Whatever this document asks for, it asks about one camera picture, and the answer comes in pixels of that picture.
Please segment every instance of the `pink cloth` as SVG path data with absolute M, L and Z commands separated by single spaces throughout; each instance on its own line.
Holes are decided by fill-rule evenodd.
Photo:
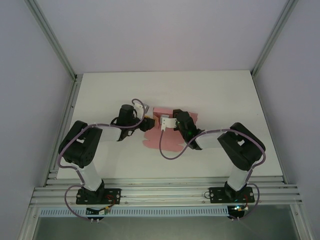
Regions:
M 194 123 L 198 120 L 198 114 L 189 112 Z M 144 137 L 147 140 L 142 141 L 143 145 L 150 149 L 159 149 L 159 140 L 161 135 L 160 117 L 161 115 L 169 115 L 173 117 L 173 109 L 155 107 L 153 109 L 153 118 L 155 119 L 155 126 L 149 131 L 146 131 Z M 181 146 L 185 141 L 179 131 L 174 131 L 173 128 L 166 128 L 163 133 L 161 149 L 164 151 L 181 152 L 184 148 Z

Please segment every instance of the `white table surface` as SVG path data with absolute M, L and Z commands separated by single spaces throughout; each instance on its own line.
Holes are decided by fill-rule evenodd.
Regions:
M 282 176 L 266 120 L 248 70 L 85 73 L 71 125 L 110 123 L 123 104 L 138 98 L 151 107 L 182 109 L 198 114 L 197 127 L 229 128 L 240 122 L 266 147 L 266 162 L 252 176 Z M 222 148 L 187 149 L 180 158 L 166 160 L 158 149 L 143 145 L 144 133 L 136 130 L 121 142 L 101 142 L 94 165 L 102 178 L 201 178 L 228 177 L 233 166 Z M 168 157 L 176 152 L 164 151 Z M 57 178 L 76 179 L 70 169 L 59 169 Z

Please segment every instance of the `white wall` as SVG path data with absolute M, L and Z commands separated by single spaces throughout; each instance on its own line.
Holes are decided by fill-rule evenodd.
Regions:
M 320 238 L 320 1 L 299 1 L 259 76 L 275 145 Z
M 0 239 L 17 239 L 71 81 L 23 0 L 0 1 Z
M 287 0 L 38 0 L 77 74 L 250 70 Z

